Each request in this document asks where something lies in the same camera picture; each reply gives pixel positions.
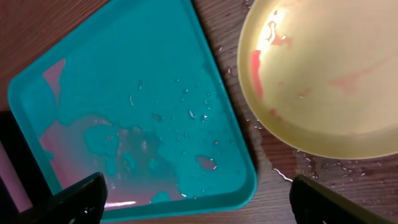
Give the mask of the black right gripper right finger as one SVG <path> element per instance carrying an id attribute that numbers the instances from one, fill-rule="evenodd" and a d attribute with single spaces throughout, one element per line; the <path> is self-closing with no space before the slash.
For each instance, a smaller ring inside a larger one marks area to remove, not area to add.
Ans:
<path id="1" fill-rule="evenodd" d="M 394 224 L 302 174 L 294 177 L 289 200 L 298 224 Z"/>

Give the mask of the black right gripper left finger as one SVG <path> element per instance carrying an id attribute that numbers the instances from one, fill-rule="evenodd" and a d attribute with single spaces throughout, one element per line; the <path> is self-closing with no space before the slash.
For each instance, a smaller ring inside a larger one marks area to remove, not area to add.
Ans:
<path id="1" fill-rule="evenodd" d="M 13 223 L 99 224 L 108 190 L 104 175 L 95 172 L 12 219 Z"/>

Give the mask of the teal serving tray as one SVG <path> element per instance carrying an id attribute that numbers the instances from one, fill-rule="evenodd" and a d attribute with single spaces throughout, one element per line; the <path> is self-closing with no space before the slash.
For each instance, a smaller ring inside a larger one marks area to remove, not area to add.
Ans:
<path id="1" fill-rule="evenodd" d="M 237 209 L 256 191 L 189 0 L 107 3 L 13 78 L 7 96 L 52 193 L 104 174 L 104 222 Z"/>

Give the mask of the yellow plate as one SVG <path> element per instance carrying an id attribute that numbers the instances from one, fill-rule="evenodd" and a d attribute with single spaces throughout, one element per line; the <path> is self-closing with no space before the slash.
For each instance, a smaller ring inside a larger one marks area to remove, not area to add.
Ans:
<path id="1" fill-rule="evenodd" d="M 397 0 L 255 0 L 237 66 L 284 143 L 334 159 L 397 152 Z"/>

